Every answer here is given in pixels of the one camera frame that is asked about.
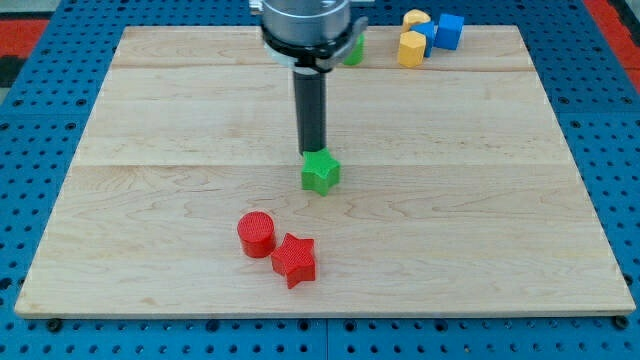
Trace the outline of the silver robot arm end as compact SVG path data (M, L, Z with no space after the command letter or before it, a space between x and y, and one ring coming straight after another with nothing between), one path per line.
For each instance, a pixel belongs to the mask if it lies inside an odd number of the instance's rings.
M250 0L261 17L264 47L277 63L303 75L328 73L355 49L368 27L349 0Z

